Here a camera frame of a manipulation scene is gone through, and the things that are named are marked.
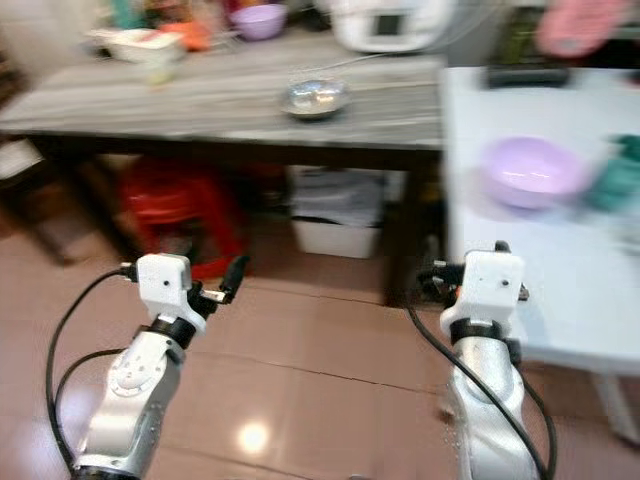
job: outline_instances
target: gray marble tabletop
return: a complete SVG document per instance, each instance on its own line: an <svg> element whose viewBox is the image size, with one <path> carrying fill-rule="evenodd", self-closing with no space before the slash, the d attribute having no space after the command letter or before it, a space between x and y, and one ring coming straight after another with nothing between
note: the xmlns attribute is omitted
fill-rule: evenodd
<svg viewBox="0 0 640 480"><path fill-rule="evenodd" d="M437 79L429 55L363 59L331 33L288 31L270 41L191 54L162 87L140 66L92 61L54 74L0 112L8 133L89 133L308 146L420 150L442 145ZM340 78L353 101L340 115L302 123L279 110L296 81Z"/></svg>

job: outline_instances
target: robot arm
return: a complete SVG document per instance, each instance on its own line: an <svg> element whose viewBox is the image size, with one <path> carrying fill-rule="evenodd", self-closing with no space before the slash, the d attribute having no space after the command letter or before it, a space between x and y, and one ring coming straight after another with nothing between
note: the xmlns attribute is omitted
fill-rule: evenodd
<svg viewBox="0 0 640 480"><path fill-rule="evenodd" d="M508 252L472 251L465 265L439 264L430 276L459 285L455 304L440 317L456 356L500 399L522 424L524 386L512 365L505 336L523 295L524 262ZM461 480L537 478L531 455L506 418L460 369L454 367L449 397L456 421Z"/></svg>
<svg viewBox="0 0 640 480"><path fill-rule="evenodd" d="M74 480L142 479L155 451L164 413L178 388L185 350L218 304L230 303L248 257L229 267L219 291L191 282L189 261L146 255L132 280L153 323L143 327L113 362L104 397L93 415L74 465Z"/></svg>

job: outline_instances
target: white table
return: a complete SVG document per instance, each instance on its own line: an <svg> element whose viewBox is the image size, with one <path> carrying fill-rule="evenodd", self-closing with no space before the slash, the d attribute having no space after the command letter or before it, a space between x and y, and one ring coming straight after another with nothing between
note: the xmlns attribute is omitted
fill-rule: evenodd
<svg viewBox="0 0 640 480"><path fill-rule="evenodd" d="M640 262L616 242L616 218L562 205L518 212L489 198L482 152L508 136L546 138L579 155L589 171L611 156L609 140L640 134L640 89L615 70L576 70L563 89L486 90L481 68L443 71L449 252L506 240L527 262L531 299L512 336L525 358L580 368L594 380L614 429L640 442L618 375L640 375Z"/></svg>

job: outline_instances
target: pink object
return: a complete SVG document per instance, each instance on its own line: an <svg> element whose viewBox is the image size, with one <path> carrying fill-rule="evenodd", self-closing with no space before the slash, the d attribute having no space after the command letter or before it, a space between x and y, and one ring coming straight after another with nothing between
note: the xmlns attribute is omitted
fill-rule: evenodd
<svg viewBox="0 0 640 480"><path fill-rule="evenodd" d="M231 21L246 40L266 40L278 35L287 19L287 7L258 5L231 14Z"/></svg>
<svg viewBox="0 0 640 480"><path fill-rule="evenodd" d="M547 208L585 186L578 158L541 138L501 140L485 152L485 159L487 193L507 205Z"/></svg>
<svg viewBox="0 0 640 480"><path fill-rule="evenodd" d="M555 0L538 26L538 49L556 57L584 57L607 41L628 6L629 0Z"/></svg>

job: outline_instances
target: purple bowl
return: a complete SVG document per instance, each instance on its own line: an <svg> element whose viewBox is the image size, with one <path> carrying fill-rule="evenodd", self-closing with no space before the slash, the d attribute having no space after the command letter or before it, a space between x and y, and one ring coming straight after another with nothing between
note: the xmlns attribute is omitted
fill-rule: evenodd
<svg viewBox="0 0 640 480"><path fill-rule="evenodd" d="M485 187L496 200L520 208L548 208L580 192L578 158L546 140L511 137L485 152Z"/></svg>
<svg viewBox="0 0 640 480"><path fill-rule="evenodd" d="M266 40L278 35L287 19L287 7L278 4L257 5L237 10L231 21L246 40Z"/></svg>

